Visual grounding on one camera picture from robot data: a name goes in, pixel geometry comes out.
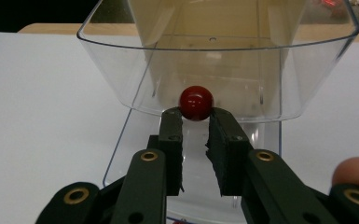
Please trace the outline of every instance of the white table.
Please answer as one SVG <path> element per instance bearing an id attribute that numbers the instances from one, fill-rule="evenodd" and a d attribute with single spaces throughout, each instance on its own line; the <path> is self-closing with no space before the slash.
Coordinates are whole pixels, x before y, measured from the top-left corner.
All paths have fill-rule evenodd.
<path id="1" fill-rule="evenodd" d="M 0 224 L 34 223 L 62 187 L 102 186 L 128 108 L 73 35 L 0 34 Z M 359 156 L 359 43 L 304 115 L 283 122 L 283 158 L 323 192 Z"/>

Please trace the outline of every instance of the red ball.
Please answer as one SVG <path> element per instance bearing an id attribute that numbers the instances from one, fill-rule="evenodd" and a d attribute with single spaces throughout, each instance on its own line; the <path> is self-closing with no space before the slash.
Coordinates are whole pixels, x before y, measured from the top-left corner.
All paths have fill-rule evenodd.
<path id="1" fill-rule="evenodd" d="M 185 89 L 179 100 L 179 109 L 183 117 L 194 121 L 207 119 L 214 106 L 214 97 L 202 86 Z"/>

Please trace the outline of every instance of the red object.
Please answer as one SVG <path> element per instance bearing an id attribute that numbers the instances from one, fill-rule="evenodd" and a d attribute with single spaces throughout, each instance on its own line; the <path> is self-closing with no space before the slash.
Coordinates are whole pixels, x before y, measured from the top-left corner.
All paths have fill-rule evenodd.
<path id="1" fill-rule="evenodd" d="M 183 117 L 194 121 L 207 119 L 214 106 L 214 97 L 202 86 L 185 89 L 179 100 L 179 109 Z"/>
<path id="2" fill-rule="evenodd" d="M 342 4 L 342 0 L 322 0 L 322 4 L 327 7 L 338 7 Z"/>

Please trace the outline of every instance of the white surface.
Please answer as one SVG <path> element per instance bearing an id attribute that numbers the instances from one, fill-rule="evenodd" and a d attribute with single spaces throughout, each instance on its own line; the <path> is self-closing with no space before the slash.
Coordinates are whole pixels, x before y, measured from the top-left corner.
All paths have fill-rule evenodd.
<path id="1" fill-rule="evenodd" d="M 335 167 L 359 156 L 359 43 L 297 119 L 283 121 L 283 158 L 306 185 L 328 193 Z"/>
<path id="2" fill-rule="evenodd" d="M 128 109 L 75 36 L 0 34 L 0 224 L 62 187 L 102 186 Z"/>
<path id="3" fill-rule="evenodd" d="M 103 176 L 128 109 L 75 36 L 0 34 L 0 224 L 34 223 L 54 193 Z M 305 114 L 283 122 L 283 157 L 327 191 L 359 156 L 359 44 Z"/>

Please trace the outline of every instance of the clear plastic bin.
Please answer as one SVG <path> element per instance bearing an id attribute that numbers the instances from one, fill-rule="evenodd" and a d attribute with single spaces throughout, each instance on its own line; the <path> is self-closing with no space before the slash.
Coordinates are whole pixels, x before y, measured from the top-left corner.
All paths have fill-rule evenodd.
<path id="1" fill-rule="evenodd" d="M 239 121 L 299 116 L 359 33 L 346 1 L 103 0 L 77 36 L 130 108 L 201 85 Z"/>
<path id="2" fill-rule="evenodd" d="M 358 33 L 346 0 L 101 0 L 77 37 L 131 108 L 105 184 L 127 173 L 161 112 L 194 85 L 254 147 L 279 153 L 281 120 L 301 115 Z M 219 195 L 205 136 L 207 121 L 185 120 L 186 192 L 168 199 L 168 218 L 244 223 L 240 199 Z"/>

